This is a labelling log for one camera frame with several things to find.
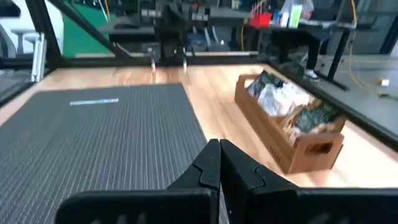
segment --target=gray mat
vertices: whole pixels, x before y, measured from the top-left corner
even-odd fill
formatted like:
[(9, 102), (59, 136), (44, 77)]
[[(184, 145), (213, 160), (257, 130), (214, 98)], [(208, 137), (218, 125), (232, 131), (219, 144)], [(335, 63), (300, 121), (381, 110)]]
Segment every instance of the gray mat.
[(86, 190), (164, 189), (205, 144), (180, 84), (38, 93), (0, 127), (0, 223), (53, 223)]

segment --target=black table leg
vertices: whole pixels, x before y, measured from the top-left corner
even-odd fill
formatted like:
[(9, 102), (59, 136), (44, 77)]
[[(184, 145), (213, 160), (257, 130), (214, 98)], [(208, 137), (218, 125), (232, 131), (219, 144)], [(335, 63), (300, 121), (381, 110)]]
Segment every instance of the black table leg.
[(349, 31), (347, 31), (347, 30), (343, 31), (343, 35), (341, 35), (335, 56), (333, 57), (333, 61), (330, 66), (328, 76), (326, 77), (322, 74), (318, 74), (320, 78), (323, 78), (325, 81), (328, 81), (328, 82), (334, 84), (335, 86), (341, 88), (344, 91), (349, 90), (349, 88), (342, 83), (334, 81), (334, 77), (335, 77), (335, 73), (337, 71), (338, 64), (340, 63), (340, 60), (341, 60), (341, 56), (343, 55), (344, 49), (346, 47), (348, 37), (349, 37)]

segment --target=person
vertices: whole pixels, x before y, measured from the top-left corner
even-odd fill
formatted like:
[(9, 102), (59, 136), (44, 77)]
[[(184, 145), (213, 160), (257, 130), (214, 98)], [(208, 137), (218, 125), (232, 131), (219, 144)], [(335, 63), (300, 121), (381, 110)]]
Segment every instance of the person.
[[(285, 0), (282, 6), (281, 12), (289, 12), (292, 0)], [(302, 19), (314, 19), (327, 21), (330, 15), (319, 14), (313, 15), (314, 5), (312, 0), (294, 0), (294, 4), (301, 4)], [(279, 62), (284, 63), (289, 59), (289, 49), (296, 46), (307, 45), (308, 46), (308, 60), (305, 67), (304, 75), (312, 81), (319, 81), (318, 75), (314, 72), (317, 65), (318, 53), (322, 42), (328, 40), (331, 37), (330, 31), (280, 31), (273, 34), (273, 39), (280, 42), (279, 44)]]

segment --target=metal frame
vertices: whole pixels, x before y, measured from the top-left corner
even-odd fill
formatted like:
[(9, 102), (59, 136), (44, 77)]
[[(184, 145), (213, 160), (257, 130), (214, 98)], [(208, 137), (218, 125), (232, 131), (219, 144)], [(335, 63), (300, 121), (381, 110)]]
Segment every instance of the metal frame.
[[(49, 13), (44, 0), (25, 0), (29, 12), (32, 16), (33, 23), (36, 31), (43, 33), (47, 39), (47, 56), (46, 67), (49, 72), (57, 68), (73, 68), (73, 67), (127, 67), (127, 66), (148, 66), (151, 65), (149, 55), (129, 55), (120, 49), (117, 45), (113, 45), (106, 40), (102, 34), (95, 27), (93, 27), (87, 20), (77, 15), (61, 0), (49, 0), (55, 7), (57, 7), (64, 15), (68, 16), (78, 26), (85, 30), (89, 35), (106, 47), (114, 54), (114, 57), (90, 57), (90, 58), (65, 58), (62, 57), (60, 49), (57, 44), (57, 39), (51, 25)], [(344, 49), (345, 43), (339, 46), (339, 49)], [(219, 64), (259, 64), (257, 54), (255, 53), (240, 53), (234, 55), (215, 55), (215, 54), (202, 54), (196, 57), (188, 57), (187, 63), (189, 65), (219, 65)], [(160, 66), (175, 66), (175, 64), (160, 64)], [(2, 68), (32, 68), (32, 59), (17, 59), (2, 61)], [(398, 136), (383, 128), (382, 126), (372, 122), (364, 117), (358, 111), (353, 110), (348, 105), (345, 105), (340, 100), (330, 96), (321, 89), (314, 85), (303, 82), (293, 74), (285, 74), (285, 76), (301, 86), (304, 90), (308, 91), (315, 97), (328, 102), (335, 108), (344, 113), (348, 119), (357, 124), (360, 128), (373, 135), (375, 138), (388, 145), (389, 147), (398, 150)]]

